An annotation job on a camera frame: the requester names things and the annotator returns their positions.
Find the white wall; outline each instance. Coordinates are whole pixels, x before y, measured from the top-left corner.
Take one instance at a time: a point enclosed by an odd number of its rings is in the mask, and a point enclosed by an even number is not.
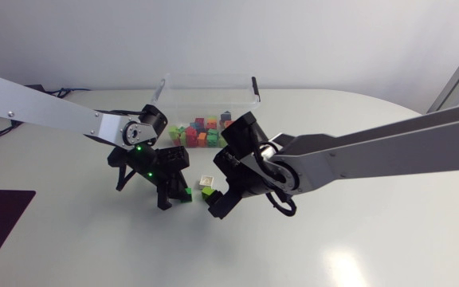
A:
[[[424,112],[458,65],[459,0],[0,0],[0,77],[46,88],[244,72]]]

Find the green cube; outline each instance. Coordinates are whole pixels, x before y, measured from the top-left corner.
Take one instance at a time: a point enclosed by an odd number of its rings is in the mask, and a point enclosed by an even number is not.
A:
[[[190,187],[186,188],[185,192],[189,195],[190,200],[181,200],[180,202],[181,203],[192,202],[192,190],[190,189]]]
[[[227,145],[228,143],[226,142],[226,140],[224,140],[222,136],[219,136],[219,147],[225,147]]]
[[[184,147],[187,146],[187,135],[185,134],[185,132],[182,132],[180,134],[180,144]]]
[[[208,135],[206,137],[206,141],[208,142],[209,147],[217,147],[217,136]]]
[[[172,140],[177,140],[179,138],[179,129],[176,126],[169,127],[169,137]]]
[[[214,193],[215,189],[210,188],[210,187],[203,187],[201,190],[201,196],[203,197],[203,200],[208,199],[209,196],[211,196]]]
[[[209,129],[208,130],[208,134],[209,135],[213,135],[213,136],[217,136],[219,134],[219,132],[216,130],[216,129]]]

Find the transparent container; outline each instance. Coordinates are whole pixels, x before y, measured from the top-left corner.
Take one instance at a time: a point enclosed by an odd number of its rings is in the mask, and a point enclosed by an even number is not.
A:
[[[256,79],[241,74],[167,74],[151,104],[163,112],[166,131],[174,145],[224,147],[221,132],[248,111],[257,108]]]

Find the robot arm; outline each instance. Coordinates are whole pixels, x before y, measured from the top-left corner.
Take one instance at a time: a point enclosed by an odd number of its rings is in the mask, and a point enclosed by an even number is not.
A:
[[[165,127],[143,123],[137,115],[100,112],[0,78],[0,117],[79,132],[106,144],[131,150],[136,144],[154,142]]]
[[[219,218],[253,195],[267,194],[278,210],[292,216],[293,195],[333,180],[459,170],[459,108],[341,137],[280,134],[270,140],[247,113],[222,136],[228,146],[214,162],[229,190],[207,199],[210,213]],[[291,210],[275,203],[271,192]]]
[[[191,200],[182,175],[189,166],[185,148],[151,147],[167,125],[155,106],[147,104],[141,112],[95,111],[0,78],[0,117],[79,132],[115,146],[108,163],[120,169],[118,191],[139,173],[157,186],[160,209],[171,207],[169,199]],[[126,167],[132,169],[128,175]]]

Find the white table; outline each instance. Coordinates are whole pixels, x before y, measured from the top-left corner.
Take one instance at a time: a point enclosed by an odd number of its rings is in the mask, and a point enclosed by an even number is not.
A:
[[[151,93],[69,100],[137,109]],[[348,92],[261,95],[254,114],[268,136],[341,136],[417,115]],[[197,190],[167,211],[139,176],[116,191],[111,149],[31,124],[0,139],[0,189],[37,191],[0,250],[0,286],[459,286],[459,171],[338,180],[296,196],[293,218],[265,196],[243,199],[219,220]],[[226,190],[217,151],[189,150],[189,185],[213,175]]]

